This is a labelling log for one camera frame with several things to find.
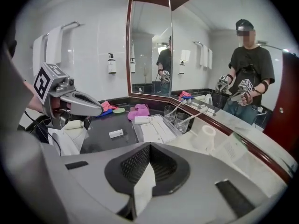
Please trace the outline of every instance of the toothbrush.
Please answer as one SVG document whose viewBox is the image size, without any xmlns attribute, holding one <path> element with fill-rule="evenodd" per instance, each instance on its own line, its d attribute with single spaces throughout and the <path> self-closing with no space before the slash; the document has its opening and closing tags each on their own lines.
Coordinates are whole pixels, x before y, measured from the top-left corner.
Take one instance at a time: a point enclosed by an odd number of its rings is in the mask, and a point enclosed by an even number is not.
<svg viewBox="0 0 299 224">
<path fill-rule="evenodd" d="M 167 115 L 171 115 L 173 112 L 175 112 L 175 111 L 178 109 L 178 107 L 179 107 L 180 105 L 184 105 L 184 104 L 187 104 L 187 100 L 186 100 L 186 99 L 184 99 L 181 103 L 179 103 L 179 104 L 177 105 L 177 107 L 175 107 L 174 110 L 171 111 L 171 112 L 170 112 L 169 114 L 167 114 Z"/>
<path fill-rule="evenodd" d="M 185 123 L 186 121 L 191 120 L 191 119 L 195 118 L 196 116 L 199 116 L 201 113 L 206 112 L 208 109 L 209 108 L 207 106 L 205 106 L 204 108 L 201 108 L 201 110 L 200 110 L 200 112 L 198 114 L 192 115 L 191 117 L 186 118 L 185 120 L 179 122 L 177 125 L 179 126 L 179 125 Z"/>
</svg>

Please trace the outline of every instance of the wall-mounted soap bottle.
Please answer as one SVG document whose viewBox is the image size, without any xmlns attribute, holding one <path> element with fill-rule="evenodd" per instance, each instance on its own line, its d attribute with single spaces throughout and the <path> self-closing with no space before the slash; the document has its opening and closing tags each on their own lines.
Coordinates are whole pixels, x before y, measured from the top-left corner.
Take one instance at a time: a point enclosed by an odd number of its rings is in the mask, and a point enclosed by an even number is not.
<svg viewBox="0 0 299 224">
<path fill-rule="evenodd" d="M 108 73 L 109 74 L 115 74 L 116 73 L 116 61 L 114 60 L 112 53 L 109 53 Z"/>
<path fill-rule="evenodd" d="M 131 61 L 130 61 L 130 70 L 131 70 L 131 73 L 135 73 L 136 72 L 134 60 L 135 60 L 135 58 L 131 58 Z"/>
<path fill-rule="evenodd" d="M 179 74 L 184 74 L 185 73 L 184 61 L 182 61 L 181 64 L 179 65 L 178 73 Z"/>
</svg>

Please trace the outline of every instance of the wooden door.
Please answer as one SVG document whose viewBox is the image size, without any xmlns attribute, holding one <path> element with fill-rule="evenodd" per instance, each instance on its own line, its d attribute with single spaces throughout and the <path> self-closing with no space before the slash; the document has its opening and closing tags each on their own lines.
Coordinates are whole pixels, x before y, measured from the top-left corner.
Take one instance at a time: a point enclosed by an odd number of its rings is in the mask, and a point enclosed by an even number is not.
<svg viewBox="0 0 299 224">
<path fill-rule="evenodd" d="M 263 132 L 299 161 L 299 58 L 291 53 L 283 52 L 279 95 Z"/>
</svg>

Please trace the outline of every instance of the wooden mirror frame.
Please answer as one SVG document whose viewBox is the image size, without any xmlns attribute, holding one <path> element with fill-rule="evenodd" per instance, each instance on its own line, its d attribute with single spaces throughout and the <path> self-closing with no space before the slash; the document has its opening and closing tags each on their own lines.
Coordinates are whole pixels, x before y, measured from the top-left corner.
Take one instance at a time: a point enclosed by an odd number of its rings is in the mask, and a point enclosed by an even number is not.
<svg viewBox="0 0 299 224">
<path fill-rule="evenodd" d="M 159 1 L 154 1 L 153 3 L 159 4 L 162 6 L 165 6 L 165 4 L 162 4 Z M 141 99 L 149 99 L 149 100 L 157 100 L 162 102 L 168 102 L 174 106 L 177 106 L 180 102 L 177 99 L 174 99 L 171 97 L 171 90 L 170 90 L 170 96 L 157 96 L 157 95 L 148 95 L 148 94 L 139 94 L 139 93 L 133 93 L 132 92 L 132 85 L 131 85 L 131 73 L 130 73 L 130 18 L 131 18 L 131 8 L 132 8 L 132 0 L 128 0 L 128 12 L 127 12 L 127 23 L 126 23 L 126 68 L 127 68 L 127 82 L 128 82 L 128 96 L 134 97 L 134 98 L 141 98 Z M 194 109 L 190 107 L 189 105 L 182 105 L 180 106 L 180 109 L 183 109 L 185 112 L 195 115 L 198 114 L 199 111 L 197 109 Z M 227 136 L 231 135 L 232 132 L 234 132 L 232 129 L 228 128 L 224 124 L 219 123 L 218 121 L 214 120 L 212 117 L 201 114 L 198 116 L 199 119 L 207 122 L 209 125 L 213 126 L 214 128 L 220 130 Z M 267 166 L 269 166 L 286 184 L 290 181 L 291 177 L 288 175 L 288 173 L 280 166 L 278 165 L 268 154 L 266 154 L 263 150 L 258 148 L 256 145 L 254 145 L 251 141 L 248 139 L 240 136 L 243 143 L 246 145 L 249 152 L 251 152 L 255 157 L 260 159 L 262 162 L 264 162 Z"/>
</svg>

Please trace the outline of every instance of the pink cloth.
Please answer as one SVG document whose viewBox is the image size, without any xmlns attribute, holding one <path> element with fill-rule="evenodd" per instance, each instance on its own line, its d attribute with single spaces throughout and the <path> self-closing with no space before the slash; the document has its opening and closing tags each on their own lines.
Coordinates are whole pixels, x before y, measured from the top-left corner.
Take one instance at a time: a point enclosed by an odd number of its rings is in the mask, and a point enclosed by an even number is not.
<svg viewBox="0 0 299 224">
<path fill-rule="evenodd" d="M 191 95 L 186 91 L 182 91 L 182 93 L 178 97 L 178 100 L 183 100 L 183 96 L 190 97 Z"/>
<path fill-rule="evenodd" d="M 146 105 L 137 104 L 135 105 L 135 110 L 130 111 L 128 114 L 128 120 L 135 119 L 135 116 L 149 116 L 150 112 Z"/>
<path fill-rule="evenodd" d="M 110 105 L 108 101 L 104 101 L 101 106 L 103 107 L 103 112 L 106 112 L 107 110 L 118 109 L 118 107 Z"/>
</svg>

